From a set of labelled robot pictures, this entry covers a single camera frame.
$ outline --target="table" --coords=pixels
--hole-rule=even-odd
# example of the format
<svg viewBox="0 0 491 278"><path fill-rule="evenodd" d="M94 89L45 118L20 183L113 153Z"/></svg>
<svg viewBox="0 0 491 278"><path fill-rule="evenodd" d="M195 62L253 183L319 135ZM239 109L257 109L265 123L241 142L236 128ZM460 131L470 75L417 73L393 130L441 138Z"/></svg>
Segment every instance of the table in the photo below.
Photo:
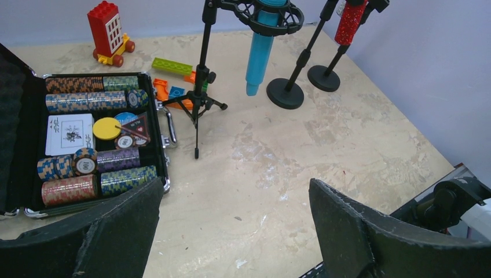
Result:
<svg viewBox="0 0 491 278"><path fill-rule="evenodd" d="M321 92L309 83L307 69L327 65L337 50L324 33L297 81L304 104L293 111L272 104L266 85L290 76L313 32L304 27L276 38L255 97L245 93L252 32L212 34L207 65L218 77L208 92L229 109L214 107L201 118L195 160L192 122L171 108L179 147L168 152L171 191L160 205L144 277L298 277L322 261L309 206L311 178L391 213L453 169L348 57L336 67L338 91ZM135 42L121 68L93 60L92 42L12 51L38 75L148 71L191 89L151 63L161 57L196 65L200 35ZM164 115L160 128L167 131ZM12 239L62 218L21 215L0 221L0 235Z"/></svg>

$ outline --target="blue cylinder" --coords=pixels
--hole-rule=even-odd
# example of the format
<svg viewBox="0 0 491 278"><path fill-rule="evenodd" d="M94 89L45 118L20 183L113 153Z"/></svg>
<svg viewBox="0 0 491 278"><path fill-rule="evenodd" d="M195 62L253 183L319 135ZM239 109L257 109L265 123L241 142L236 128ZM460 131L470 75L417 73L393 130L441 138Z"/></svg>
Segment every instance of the blue cylinder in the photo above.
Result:
<svg viewBox="0 0 491 278"><path fill-rule="evenodd" d="M287 1L260 0L260 2L270 6L281 7L285 5ZM276 26L278 24L278 19L278 14L267 13L264 11L261 11L258 14L258 22L269 26ZM255 96L258 93L259 85L264 80L264 74L266 73L266 67L268 66L269 54L271 54L273 41L274 38L272 36L262 36L257 33L254 33L252 36L249 65L247 66L247 74L245 76L247 81L245 90L248 96Z"/></svg>

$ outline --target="tripod knob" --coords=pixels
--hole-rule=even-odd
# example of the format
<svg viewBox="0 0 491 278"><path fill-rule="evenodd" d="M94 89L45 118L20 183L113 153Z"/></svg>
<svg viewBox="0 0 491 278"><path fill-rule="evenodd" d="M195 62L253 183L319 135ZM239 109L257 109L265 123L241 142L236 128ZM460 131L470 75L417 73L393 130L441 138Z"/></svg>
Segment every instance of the tripod knob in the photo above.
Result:
<svg viewBox="0 0 491 278"><path fill-rule="evenodd" d="M214 73L214 72L211 72L208 74L208 77L206 78L206 81L208 82L208 84L212 84L213 82L215 82L215 79L217 78L217 74Z"/></svg>

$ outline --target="round black base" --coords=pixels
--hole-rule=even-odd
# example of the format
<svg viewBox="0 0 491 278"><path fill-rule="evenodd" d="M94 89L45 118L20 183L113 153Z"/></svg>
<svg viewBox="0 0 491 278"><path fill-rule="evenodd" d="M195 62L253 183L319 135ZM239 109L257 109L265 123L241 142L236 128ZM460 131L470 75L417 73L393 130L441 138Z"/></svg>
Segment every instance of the round black base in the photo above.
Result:
<svg viewBox="0 0 491 278"><path fill-rule="evenodd" d="M341 80L335 72L331 72L329 76L324 76L325 70L327 70L327 67L315 65L307 72L307 77L309 78L310 83L319 90L324 92L335 92L339 89Z"/></svg>
<svg viewBox="0 0 491 278"><path fill-rule="evenodd" d="M288 79L277 78L269 82L266 92L269 99L276 105L284 109L297 109L303 104L303 91L300 86L294 84L290 92L285 90Z"/></svg>

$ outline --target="white wall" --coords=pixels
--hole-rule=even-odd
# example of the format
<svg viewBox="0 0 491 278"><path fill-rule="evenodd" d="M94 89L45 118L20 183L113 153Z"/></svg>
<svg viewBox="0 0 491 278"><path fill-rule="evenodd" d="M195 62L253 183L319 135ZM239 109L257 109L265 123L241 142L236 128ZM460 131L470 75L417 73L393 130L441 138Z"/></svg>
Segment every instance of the white wall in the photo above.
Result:
<svg viewBox="0 0 491 278"><path fill-rule="evenodd" d="M348 55L453 164L491 186L489 1L393 0ZM339 17L325 31L334 37Z"/></svg>
<svg viewBox="0 0 491 278"><path fill-rule="evenodd" d="M87 13L102 0L2 0L0 42L6 46L92 40ZM204 0L109 0L119 7L123 31L130 37L203 32ZM323 0L293 0L316 21ZM242 30L233 12L219 10L214 31Z"/></svg>

